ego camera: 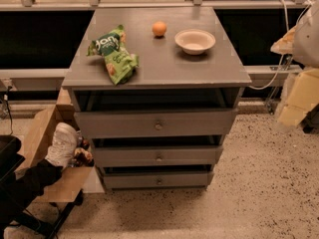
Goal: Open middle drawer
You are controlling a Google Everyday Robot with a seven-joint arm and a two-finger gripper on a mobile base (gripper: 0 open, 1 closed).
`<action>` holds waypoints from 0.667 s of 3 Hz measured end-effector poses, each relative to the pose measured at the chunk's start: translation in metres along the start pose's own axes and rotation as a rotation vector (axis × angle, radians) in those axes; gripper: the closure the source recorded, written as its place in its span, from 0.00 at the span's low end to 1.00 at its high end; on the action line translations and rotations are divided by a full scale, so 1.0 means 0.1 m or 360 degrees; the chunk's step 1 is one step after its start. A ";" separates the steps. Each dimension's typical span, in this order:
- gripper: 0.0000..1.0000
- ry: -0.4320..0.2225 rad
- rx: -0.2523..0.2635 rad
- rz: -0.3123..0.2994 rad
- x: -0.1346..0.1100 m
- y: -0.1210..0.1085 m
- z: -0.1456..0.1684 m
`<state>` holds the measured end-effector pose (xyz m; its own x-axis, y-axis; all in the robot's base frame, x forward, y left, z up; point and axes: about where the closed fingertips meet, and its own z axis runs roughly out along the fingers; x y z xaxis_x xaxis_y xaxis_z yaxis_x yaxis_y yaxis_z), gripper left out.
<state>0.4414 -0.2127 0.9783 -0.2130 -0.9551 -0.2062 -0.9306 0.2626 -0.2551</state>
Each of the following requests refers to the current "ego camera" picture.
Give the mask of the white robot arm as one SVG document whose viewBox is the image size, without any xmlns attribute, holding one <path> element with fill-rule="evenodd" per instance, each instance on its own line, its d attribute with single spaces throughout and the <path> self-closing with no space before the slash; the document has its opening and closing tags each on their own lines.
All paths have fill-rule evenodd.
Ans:
<svg viewBox="0 0 319 239">
<path fill-rule="evenodd" d="M 271 46 L 270 51 L 291 54 L 294 61 L 305 66 L 296 76 L 278 116 L 280 123 L 297 126 L 319 104 L 319 0 Z"/>
</svg>

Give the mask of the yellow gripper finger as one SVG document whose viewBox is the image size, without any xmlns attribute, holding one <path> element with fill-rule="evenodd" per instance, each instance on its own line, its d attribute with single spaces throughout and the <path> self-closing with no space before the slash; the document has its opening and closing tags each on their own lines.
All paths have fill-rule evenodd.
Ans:
<svg viewBox="0 0 319 239">
<path fill-rule="evenodd" d="M 305 66 L 281 102 L 283 108 L 277 117 L 277 121 L 286 126 L 297 126 L 319 104 L 319 29 L 295 26 L 276 41 L 270 51 L 291 54 L 296 62 Z"/>
</svg>

